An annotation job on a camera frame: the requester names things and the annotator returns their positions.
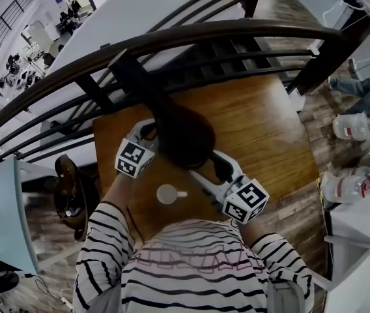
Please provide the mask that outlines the person in patterned white shirt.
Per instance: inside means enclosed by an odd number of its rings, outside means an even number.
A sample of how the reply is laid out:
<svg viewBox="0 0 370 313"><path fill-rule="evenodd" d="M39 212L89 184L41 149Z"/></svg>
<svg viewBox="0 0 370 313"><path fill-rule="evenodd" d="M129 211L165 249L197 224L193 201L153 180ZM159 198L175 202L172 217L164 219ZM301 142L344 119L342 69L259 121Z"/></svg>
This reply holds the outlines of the person in patterned white shirt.
<svg viewBox="0 0 370 313"><path fill-rule="evenodd" d="M279 234L246 246L234 226L187 220L133 245L124 213L100 203L76 263L75 313L313 310L311 273Z"/></svg>

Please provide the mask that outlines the white mug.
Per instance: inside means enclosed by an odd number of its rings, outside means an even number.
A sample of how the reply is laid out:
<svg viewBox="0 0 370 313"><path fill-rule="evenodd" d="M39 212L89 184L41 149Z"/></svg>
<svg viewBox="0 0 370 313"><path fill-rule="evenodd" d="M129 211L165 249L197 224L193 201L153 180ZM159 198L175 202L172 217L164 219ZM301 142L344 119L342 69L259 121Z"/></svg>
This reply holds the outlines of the white mug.
<svg viewBox="0 0 370 313"><path fill-rule="evenodd" d="M185 191L178 191L173 185L161 185L156 192L158 201L164 205L170 205L177 201L179 198L185 198L188 193Z"/></svg>

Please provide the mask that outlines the person's right forearm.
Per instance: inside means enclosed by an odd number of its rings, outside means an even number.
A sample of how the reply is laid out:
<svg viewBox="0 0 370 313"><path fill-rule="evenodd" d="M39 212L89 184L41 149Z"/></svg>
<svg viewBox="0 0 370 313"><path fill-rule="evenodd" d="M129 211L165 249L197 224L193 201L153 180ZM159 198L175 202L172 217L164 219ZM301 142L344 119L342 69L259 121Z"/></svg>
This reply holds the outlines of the person's right forearm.
<svg viewBox="0 0 370 313"><path fill-rule="evenodd" d="M256 220L252 220L247 224L238 223L238 229L246 246L251 246L265 234L265 231Z"/></svg>

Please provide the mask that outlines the light blue table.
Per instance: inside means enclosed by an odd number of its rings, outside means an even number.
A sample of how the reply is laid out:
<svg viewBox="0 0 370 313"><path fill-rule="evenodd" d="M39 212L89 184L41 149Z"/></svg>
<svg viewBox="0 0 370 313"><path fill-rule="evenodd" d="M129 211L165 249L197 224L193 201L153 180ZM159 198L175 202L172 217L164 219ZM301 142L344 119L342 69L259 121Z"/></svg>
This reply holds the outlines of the light blue table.
<svg viewBox="0 0 370 313"><path fill-rule="evenodd" d="M0 261L26 273L38 273L21 189L20 163L0 163Z"/></svg>

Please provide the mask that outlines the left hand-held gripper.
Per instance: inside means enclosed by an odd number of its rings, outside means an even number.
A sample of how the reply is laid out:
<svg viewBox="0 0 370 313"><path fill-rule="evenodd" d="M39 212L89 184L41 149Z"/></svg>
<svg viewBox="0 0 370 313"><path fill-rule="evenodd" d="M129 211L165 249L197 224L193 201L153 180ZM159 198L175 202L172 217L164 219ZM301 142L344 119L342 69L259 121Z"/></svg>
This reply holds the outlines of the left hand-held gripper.
<svg viewBox="0 0 370 313"><path fill-rule="evenodd" d="M139 121L122 139L115 159L115 169L118 172L137 178L151 165L158 149L158 140L150 138L153 130L154 119Z"/></svg>

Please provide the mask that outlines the black cone-shade desk lamp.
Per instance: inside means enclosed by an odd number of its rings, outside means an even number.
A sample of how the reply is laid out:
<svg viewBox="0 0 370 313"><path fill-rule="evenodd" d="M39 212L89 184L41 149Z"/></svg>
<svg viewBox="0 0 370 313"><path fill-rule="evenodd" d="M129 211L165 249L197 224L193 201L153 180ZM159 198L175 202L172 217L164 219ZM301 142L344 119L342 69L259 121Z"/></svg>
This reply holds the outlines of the black cone-shade desk lamp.
<svg viewBox="0 0 370 313"><path fill-rule="evenodd" d="M121 51L108 69L125 91L151 111L158 150L165 158L186 170L198 169L212 158L216 135L203 115L175 103L127 50Z"/></svg>

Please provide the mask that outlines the clear plastic water jug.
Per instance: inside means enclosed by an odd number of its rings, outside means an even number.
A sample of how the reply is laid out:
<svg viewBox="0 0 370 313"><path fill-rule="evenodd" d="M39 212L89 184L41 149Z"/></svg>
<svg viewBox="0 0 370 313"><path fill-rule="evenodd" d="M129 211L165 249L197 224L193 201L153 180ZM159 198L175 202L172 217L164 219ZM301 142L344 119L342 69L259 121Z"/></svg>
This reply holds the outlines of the clear plastic water jug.
<svg viewBox="0 0 370 313"><path fill-rule="evenodd" d="M370 189L370 167L344 168L337 175L325 172L319 184L322 197L330 203L355 203Z"/></svg>
<svg viewBox="0 0 370 313"><path fill-rule="evenodd" d="M365 113L337 115L332 127L339 139L358 142L370 140L370 121Z"/></svg>

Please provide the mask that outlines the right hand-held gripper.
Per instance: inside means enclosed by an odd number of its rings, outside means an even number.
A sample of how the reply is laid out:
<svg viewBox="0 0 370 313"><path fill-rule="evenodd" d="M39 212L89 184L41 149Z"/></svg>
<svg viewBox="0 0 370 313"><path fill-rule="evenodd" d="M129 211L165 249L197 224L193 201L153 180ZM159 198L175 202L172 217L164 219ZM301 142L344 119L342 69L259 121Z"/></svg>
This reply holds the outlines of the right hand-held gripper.
<svg viewBox="0 0 370 313"><path fill-rule="evenodd" d="M213 151L210 156L214 164L216 177L221 182L216 184L190 170L190 175L200 184L201 188L215 198L222 207L221 211L240 224L252 221L266 206L269 194L256 180L250 180L238 162L221 151Z"/></svg>

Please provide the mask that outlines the yellow black striped strip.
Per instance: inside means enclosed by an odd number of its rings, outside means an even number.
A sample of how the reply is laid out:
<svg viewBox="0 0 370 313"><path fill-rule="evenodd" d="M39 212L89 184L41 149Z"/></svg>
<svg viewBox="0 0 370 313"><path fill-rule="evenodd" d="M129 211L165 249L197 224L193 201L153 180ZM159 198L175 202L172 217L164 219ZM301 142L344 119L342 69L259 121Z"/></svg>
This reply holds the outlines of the yellow black striped strip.
<svg viewBox="0 0 370 313"><path fill-rule="evenodd" d="M325 210L324 195L323 195L322 189L321 189L321 183L322 183L321 178L320 177L317 178L315 180L315 182L316 182L316 186L317 186L317 190L318 190L318 195L319 195L319 200L320 200L321 208L322 208L322 210Z"/></svg>

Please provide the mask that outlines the person's left forearm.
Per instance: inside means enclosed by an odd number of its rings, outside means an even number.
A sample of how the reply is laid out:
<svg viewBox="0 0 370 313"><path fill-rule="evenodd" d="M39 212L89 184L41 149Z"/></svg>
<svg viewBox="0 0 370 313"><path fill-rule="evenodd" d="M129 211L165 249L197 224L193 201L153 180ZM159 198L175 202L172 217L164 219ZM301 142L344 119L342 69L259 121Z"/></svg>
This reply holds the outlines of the person's left forearm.
<svg viewBox="0 0 370 313"><path fill-rule="evenodd" d="M133 182L131 177L118 173L102 202L108 202L125 212L132 198Z"/></svg>

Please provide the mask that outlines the white counter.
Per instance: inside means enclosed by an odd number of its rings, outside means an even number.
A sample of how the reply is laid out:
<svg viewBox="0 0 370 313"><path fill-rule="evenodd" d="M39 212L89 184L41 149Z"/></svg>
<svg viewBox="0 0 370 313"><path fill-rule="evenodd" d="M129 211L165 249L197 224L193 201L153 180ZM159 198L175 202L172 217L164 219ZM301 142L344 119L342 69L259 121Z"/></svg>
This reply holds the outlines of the white counter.
<svg viewBox="0 0 370 313"><path fill-rule="evenodd" d="M325 313L370 313L370 193L355 204L330 211L335 287L328 293Z"/></svg>

